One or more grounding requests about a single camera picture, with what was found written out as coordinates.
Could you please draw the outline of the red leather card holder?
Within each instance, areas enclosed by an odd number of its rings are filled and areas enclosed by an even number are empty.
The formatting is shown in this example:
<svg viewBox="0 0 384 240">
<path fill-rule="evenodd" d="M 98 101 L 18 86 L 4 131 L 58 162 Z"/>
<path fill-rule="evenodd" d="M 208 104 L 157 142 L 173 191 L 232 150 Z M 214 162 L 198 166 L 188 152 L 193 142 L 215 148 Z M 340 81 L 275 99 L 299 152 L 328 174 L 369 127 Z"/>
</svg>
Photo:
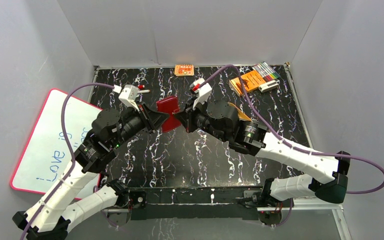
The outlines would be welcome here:
<svg viewBox="0 0 384 240">
<path fill-rule="evenodd" d="M 174 114 L 180 111 L 178 97 L 168 96 L 156 102 L 157 111 L 169 115 L 168 119 L 162 124 L 162 132 L 167 133 L 178 128 L 181 122 L 175 118 Z"/>
</svg>

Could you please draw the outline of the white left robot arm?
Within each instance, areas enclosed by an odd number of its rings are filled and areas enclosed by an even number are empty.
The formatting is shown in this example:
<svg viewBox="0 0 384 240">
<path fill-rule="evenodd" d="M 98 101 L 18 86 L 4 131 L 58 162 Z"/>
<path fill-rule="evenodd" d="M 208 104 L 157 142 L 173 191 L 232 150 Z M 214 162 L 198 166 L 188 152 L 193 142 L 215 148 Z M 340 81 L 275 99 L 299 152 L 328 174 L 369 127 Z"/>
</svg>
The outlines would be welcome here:
<svg viewBox="0 0 384 240">
<path fill-rule="evenodd" d="M 18 211 L 12 220 L 22 229 L 23 240 L 63 240 L 78 224 L 108 207 L 130 204 L 129 189 L 112 180 L 93 194 L 74 202 L 78 193 L 116 158 L 116 149 L 141 131 L 154 133 L 169 118 L 168 113 L 145 104 L 104 109 L 91 124 L 84 141 L 71 149 L 71 161 L 51 189 L 31 208 Z"/>
</svg>

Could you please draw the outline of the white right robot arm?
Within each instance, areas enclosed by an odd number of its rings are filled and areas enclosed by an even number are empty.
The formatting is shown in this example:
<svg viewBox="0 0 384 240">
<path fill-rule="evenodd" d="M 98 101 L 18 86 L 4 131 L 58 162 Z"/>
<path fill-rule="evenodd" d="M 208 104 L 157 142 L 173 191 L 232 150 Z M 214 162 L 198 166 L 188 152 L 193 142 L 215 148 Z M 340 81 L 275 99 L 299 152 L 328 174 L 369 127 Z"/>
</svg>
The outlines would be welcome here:
<svg viewBox="0 0 384 240">
<path fill-rule="evenodd" d="M 294 144 L 280 141 L 261 123 L 239 117 L 238 109 L 226 101 L 188 105 L 174 114 L 188 133 L 200 129 L 222 142 L 231 150 L 244 155 L 265 158 L 287 165 L 303 174 L 267 179 L 259 196 L 250 197 L 255 203 L 275 207 L 292 198 L 317 197 L 332 203 L 344 202 L 348 187 L 348 159 L 319 156 L 313 149 L 305 153 L 294 150 Z"/>
</svg>

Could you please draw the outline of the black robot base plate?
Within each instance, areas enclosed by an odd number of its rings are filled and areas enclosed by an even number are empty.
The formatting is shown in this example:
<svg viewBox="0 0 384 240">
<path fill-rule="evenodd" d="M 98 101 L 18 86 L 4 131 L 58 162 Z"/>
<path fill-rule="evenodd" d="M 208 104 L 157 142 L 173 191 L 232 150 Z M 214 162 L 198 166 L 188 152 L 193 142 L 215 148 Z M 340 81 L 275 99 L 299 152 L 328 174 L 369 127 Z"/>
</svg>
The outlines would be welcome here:
<svg viewBox="0 0 384 240">
<path fill-rule="evenodd" d="M 278 201 L 263 187 L 135 187 L 103 210 L 112 225 L 151 219 L 230 219 L 276 226 L 289 218 L 294 201 Z"/>
</svg>

